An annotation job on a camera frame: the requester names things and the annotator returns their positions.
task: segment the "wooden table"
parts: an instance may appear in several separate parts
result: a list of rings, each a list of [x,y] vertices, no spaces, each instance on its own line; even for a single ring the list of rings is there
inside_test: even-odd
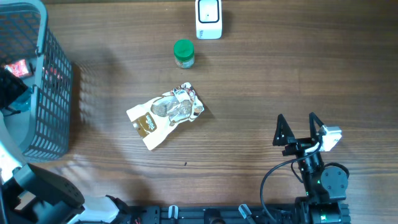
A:
[[[48,5],[76,63],[70,153],[40,166],[88,195],[143,205],[259,205],[283,113],[296,137],[312,111],[343,130],[325,162],[351,172],[353,223],[398,219],[398,5],[392,1],[226,1],[220,40],[197,40],[192,2]],[[196,62],[177,68],[178,39]],[[206,111],[148,151],[126,110],[191,82]],[[288,166],[267,202],[305,195]]]

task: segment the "plastic basket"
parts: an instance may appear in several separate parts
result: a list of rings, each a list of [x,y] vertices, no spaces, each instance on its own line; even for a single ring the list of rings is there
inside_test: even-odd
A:
[[[0,66],[25,58],[34,76],[30,111],[4,118],[7,130],[29,162],[50,161],[68,151],[72,65],[47,28],[38,0],[0,1]]]

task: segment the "jar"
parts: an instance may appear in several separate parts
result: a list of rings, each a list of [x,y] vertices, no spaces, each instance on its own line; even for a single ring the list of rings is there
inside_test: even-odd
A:
[[[195,51],[191,40],[179,40],[174,45],[175,63],[180,68],[190,68],[195,63]]]

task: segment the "bag of snacks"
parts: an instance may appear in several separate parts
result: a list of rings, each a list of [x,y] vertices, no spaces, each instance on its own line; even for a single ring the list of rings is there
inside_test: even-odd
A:
[[[132,125],[149,150],[158,146],[179,123],[194,121],[205,109],[189,82],[143,105],[127,110]]]

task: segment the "cable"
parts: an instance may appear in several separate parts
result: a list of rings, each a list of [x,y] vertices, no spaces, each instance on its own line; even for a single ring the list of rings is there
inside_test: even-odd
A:
[[[0,180],[0,209],[1,209],[1,219],[3,224],[8,224],[6,207],[4,206],[4,199],[2,197],[2,182]]]
[[[277,170],[278,168],[280,168],[280,167],[282,167],[282,166],[284,166],[286,164],[290,164],[292,162],[297,162],[297,161],[300,161],[300,160],[303,160],[303,159],[306,159],[308,157],[311,157],[311,156],[315,155],[322,147],[322,137],[319,138],[318,143],[319,143],[319,146],[312,153],[310,153],[310,154],[308,154],[306,156],[303,156],[301,158],[291,159],[289,161],[286,161],[286,162],[283,162],[283,163],[281,163],[279,165],[274,166],[274,168],[272,168],[270,171],[268,171],[268,173],[262,179],[261,186],[260,186],[260,201],[261,201],[262,208],[264,209],[264,212],[267,214],[267,216],[269,217],[269,219],[271,219],[272,222],[276,223],[276,219],[269,213],[269,211],[268,211],[268,209],[266,207],[266,203],[264,202],[264,196],[262,194],[262,191],[264,190],[264,184],[266,183],[267,178],[272,174],[272,172],[274,172],[275,170]]]
[[[294,164],[294,162],[291,163],[290,168],[292,169],[294,176],[297,177],[298,181],[300,181],[300,183],[303,184],[304,183],[303,180],[299,177],[299,175],[296,174],[296,171],[294,171],[293,164]]]
[[[337,162],[330,162],[330,163],[326,164],[326,165],[324,166],[324,168],[326,168],[326,167],[328,167],[328,166],[339,167],[340,169],[342,169],[342,170],[347,174],[347,179],[348,179],[348,177],[349,177],[349,171],[348,171],[347,167],[345,167],[345,166],[343,166],[343,165],[341,165],[341,164],[339,164],[339,163],[337,163]]]

